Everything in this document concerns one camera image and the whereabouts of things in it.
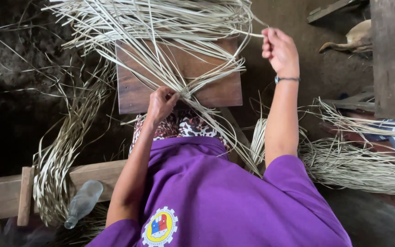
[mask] purple shirt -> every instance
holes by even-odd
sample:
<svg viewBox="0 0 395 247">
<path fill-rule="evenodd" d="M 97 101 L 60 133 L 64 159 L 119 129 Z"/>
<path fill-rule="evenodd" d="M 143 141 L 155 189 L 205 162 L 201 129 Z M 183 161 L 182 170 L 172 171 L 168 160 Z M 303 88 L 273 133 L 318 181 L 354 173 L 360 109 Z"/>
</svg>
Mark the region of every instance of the purple shirt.
<svg viewBox="0 0 395 247">
<path fill-rule="evenodd" d="M 223 153 L 213 137 L 153 142 L 140 221 L 87 246 L 351 246 L 299 158 L 278 157 L 260 179 Z"/>
</svg>

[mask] woman's left hand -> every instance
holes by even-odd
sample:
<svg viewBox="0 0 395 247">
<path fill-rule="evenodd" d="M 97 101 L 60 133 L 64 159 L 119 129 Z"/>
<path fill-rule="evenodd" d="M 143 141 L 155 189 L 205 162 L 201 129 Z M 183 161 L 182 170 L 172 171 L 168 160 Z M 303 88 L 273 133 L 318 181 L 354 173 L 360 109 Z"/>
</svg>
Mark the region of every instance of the woman's left hand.
<svg viewBox="0 0 395 247">
<path fill-rule="evenodd" d="M 149 110 L 145 121 L 152 121 L 155 125 L 164 120 L 173 110 L 179 99 L 179 93 L 176 93 L 170 87 L 159 87 L 155 92 L 150 94 Z"/>
</svg>

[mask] gear emblem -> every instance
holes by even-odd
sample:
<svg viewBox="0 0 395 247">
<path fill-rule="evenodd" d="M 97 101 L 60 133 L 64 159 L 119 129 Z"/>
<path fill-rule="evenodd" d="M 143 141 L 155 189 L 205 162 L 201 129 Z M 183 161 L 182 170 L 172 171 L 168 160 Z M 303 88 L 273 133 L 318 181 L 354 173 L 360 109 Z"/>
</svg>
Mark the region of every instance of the gear emblem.
<svg viewBox="0 0 395 247">
<path fill-rule="evenodd" d="M 156 211 L 149 223 L 144 226 L 144 233 L 141 236 L 143 245 L 164 247 L 164 244 L 173 240 L 173 233 L 178 230 L 176 226 L 178 217 L 174 213 L 173 209 L 169 210 L 167 207 Z"/>
</svg>

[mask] wristwatch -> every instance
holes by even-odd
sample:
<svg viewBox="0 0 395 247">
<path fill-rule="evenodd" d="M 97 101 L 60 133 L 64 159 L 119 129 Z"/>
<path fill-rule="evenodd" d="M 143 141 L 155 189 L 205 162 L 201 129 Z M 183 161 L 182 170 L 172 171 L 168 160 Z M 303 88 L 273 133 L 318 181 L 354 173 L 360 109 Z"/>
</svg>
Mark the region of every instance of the wristwatch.
<svg viewBox="0 0 395 247">
<path fill-rule="evenodd" d="M 278 84 L 278 82 L 281 80 L 298 81 L 298 82 L 301 81 L 301 79 L 299 77 L 298 78 L 279 78 L 278 76 L 275 76 L 275 84 Z"/>
</svg>

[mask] dirt floor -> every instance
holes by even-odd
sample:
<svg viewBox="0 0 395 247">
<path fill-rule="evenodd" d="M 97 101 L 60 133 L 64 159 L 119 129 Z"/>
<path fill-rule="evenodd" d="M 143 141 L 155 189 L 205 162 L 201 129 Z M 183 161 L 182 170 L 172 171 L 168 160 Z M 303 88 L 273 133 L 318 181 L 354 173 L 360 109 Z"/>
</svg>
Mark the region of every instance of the dirt floor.
<svg viewBox="0 0 395 247">
<path fill-rule="evenodd" d="M 346 42 L 345 34 L 351 27 L 364 18 L 370 18 L 367 13 L 346 11 L 315 25 L 307 24 L 306 18 L 310 11 L 333 2 L 335 0 L 253 0 L 252 10 L 256 16 L 270 26 L 285 31 L 297 45 L 302 79 L 299 106 L 311 104 L 315 97 L 336 99 L 342 93 L 359 93 L 363 87 L 373 83 L 369 54 L 350 56 L 335 51 L 318 53 L 325 42 Z M 51 80 L 39 72 L 22 72 L 31 68 L 28 64 L 43 68 L 41 72 L 45 74 L 59 75 L 58 68 L 49 66 L 71 64 L 77 67 L 85 61 L 88 68 L 93 68 L 98 63 L 95 55 L 82 58 L 80 51 L 61 48 L 63 43 L 71 39 L 71 30 L 68 26 L 54 24 L 56 18 L 49 12 L 39 11 L 46 3 L 37 0 L 0 0 L 0 26 L 17 23 L 20 19 L 28 20 L 37 13 L 40 14 L 19 27 L 26 24 L 42 26 L 0 32 L 0 176 L 19 174 L 22 166 L 30 166 L 33 154 L 38 152 L 41 137 L 66 111 L 62 98 L 47 95 L 58 95 Z M 262 28 L 255 23 L 253 31 L 260 33 Z M 249 98 L 258 99 L 260 91 L 263 102 L 270 105 L 273 95 L 275 72 L 261 58 L 261 44 L 261 39 L 252 38 L 241 54 L 246 58 L 247 67 L 247 72 L 241 77 L 244 105 L 231 107 L 241 127 L 255 125 L 258 119 L 251 110 Z M 70 83 L 64 75 L 61 75 L 61 80 Z M 40 92 L 2 92 L 33 87 Z M 108 131 L 97 142 L 90 144 L 74 165 L 109 161 L 113 154 L 117 154 L 122 143 L 129 145 L 131 142 L 133 128 L 120 126 L 116 121 L 110 122 L 106 116 L 110 114 L 113 104 L 114 97 L 110 97 L 99 111 L 84 141 L 87 143 L 95 139 L 110 125 Z M 300 122 L 308 130 L 311 140 L 326 136 L 318 128 L 318 123 L 319 120 L 310 115 Z M 43 147 L 52 141 L 56 131 L 47 135 Z M 324 188 L 321 188 L 321 192 L 343 222 L 355 246 L 395 246 L 394 208 L 367 193 L 329 191 Z"/>
</svg>

